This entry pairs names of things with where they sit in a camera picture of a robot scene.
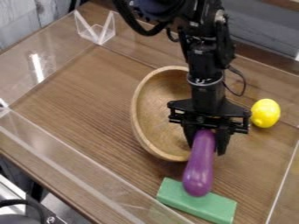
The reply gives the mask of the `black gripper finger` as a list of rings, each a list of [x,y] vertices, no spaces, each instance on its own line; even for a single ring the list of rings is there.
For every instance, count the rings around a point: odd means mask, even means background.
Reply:
[[[200,129],[200,127],[195,124],[184,124],[183,125],[183,134],[186,136],[186,139],[187,139],[187,143],[190,146],[192,146],[192,141],[194,141],[194,138],[195,138],[195,134],[196,134],[196,131]]]
[[[230,127],[219,126],[219,128],[216,129],[216,150],[219,156],[226,154],[230,144],[230,136]]]

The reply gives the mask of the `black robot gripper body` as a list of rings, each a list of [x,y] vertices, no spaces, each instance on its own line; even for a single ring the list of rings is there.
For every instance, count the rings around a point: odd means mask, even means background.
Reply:
[[[246,108],[226,100],[215,112],[198,111],[192,106],[192,100],[170,101],[167,107],[171,110],[168,119],[171,123],[195,124],[200,129],[216,130],[219,126],[228,126],[230,133],[249,133],[249,118],[251,113]]]

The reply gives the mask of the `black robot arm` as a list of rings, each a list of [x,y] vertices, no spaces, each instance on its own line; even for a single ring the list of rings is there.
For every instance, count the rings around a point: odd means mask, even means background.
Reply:
[[[182,46],[188,64],[187,81],[191,98],[170,101],[170,121],[179,123],[187,141],[195,140],[198,130],[214,130],[216,152],[224,155],[230,137],[249,133],[250,111],[226,96],[226,72],[239,70],[231,65],[235,44],[230,36],[228,14],[220,0],[112,0],[131,29],[151,37],[171,31],[170,36]]]

